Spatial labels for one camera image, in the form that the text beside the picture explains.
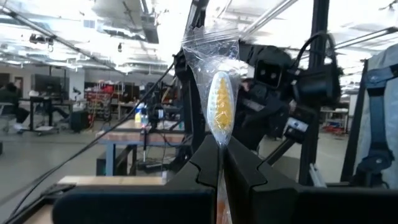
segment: computer monitor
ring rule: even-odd
[[[61,95],[62,94],[61,78],[36,75],[35,76],[35,91],[40,92],[40,93]]]

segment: black cable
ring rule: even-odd
[[[130,115],[132,115],[132,113],[137,109],[138,105],[140,103],[142,103],[148,96],[149,94],[155,89],[155,87],[157,86],[157,84],[159,82],[162,81],[162,79],[169,73],[169,71],[172,69],[173,64],[171,64],[168,69],[165,71],[165,73],[155,82],[155,85],[153,85],[145,94],[144,96],[138,101],[138,103],[135,105],[135,107],[133,107],[133,109],[127,114],[127,116],[120,120],[120,122],[118,122],[116,125],[112,126],[110,129],[108,129],[107,131],[104,131],[104,133],[100,134],[98,137],[96,137],[94,140],[92,140],[92,142],[90,142],[89,144],[87,144],[83,149],[79,150],[76,154],[74,154],[73,156],[71,156],[69,159],[67,159],[65,162],[57,165],[56,167],[50,169],[49,171],[47,171],[46,173],[44,173],[43,175],[41,175],[39,178],[36,178],[34,181],[32,181],[29,185],[34,184],[34,186],[23,196],[23,198],[21,199],[21,201],[17,204],[17,206],[15,207],[15,209],[11,212],[10,217],[14,216],[17,211],[19,210],[19,208],[22,206],[22,204],[25,202],[25,200],[29,197],[29,195],[47,178],[49,177],[51,174],[53,174],[55,171],[59,170],[59,168],[61,168],[63,165],[65,165],[66,163],[70,162],[72,159],[78,157],[79,155],[83,154],[85,151],[87,151],[89,148],[93,147],[95,144],[98,143],[98,141],[105,136],[106,134],[108,134],[109,132],[115,130],[118,126],[120,126],[121,124],[123,124],[126,120],[128,120],[128,117]]]
[[[298,52],[295,62],[292,65],[292,68],[297,69],[300,65],[301,57],[303,56],[305,49],[317,38],[325,38],[329,43],[329,51],[330,54],[327,55],[331,59],[332,64],[337,68],[337,58],[336,58],[336,51],[335,51],[335,40],[331,34],[328,34],[324,31],[318,32],[311,36],[303,45],[303,47]]]

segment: table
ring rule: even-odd
[[[58,185],[164,185],[161,177],[97,177],[97,176],[66,176]],[[53,205],[45,204],[31,215],[23,224],[52,224],[51,212]]]
[[[107,176],[114,175],[114,159],[116,145],[136,145],[136,146],[181,146],[185,137],[184,133],[150,133],[145,142],[144,135],[140,133],[141,123],[136,123],[133,119],[126,121],[115,131],[105,134],[98,143],[106,145],[106,165],[105,173]],[[96,136],[100,136],[104,131],[100,131]]]

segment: person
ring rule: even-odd
[[[8,83],[5,88],[0,89],[0,102],[12,103],[14,105],[11,110],[11,114],[14,114],[16,117],[14,129],[17,131],[22,130],[24,128],[22,124],[29,116],[29,111],[19,107],[17,87],[13,83]]]

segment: plastic bag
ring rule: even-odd
[[[222,148],[231,139],[239,87],[239,32],[223,21],[188,30],[182,42],[206,122]]]
[[[221,173],[221,182],[218,183],[216,224],[232,224],[231,210],[229,209],[228,196],[226,193],[224,172]]]

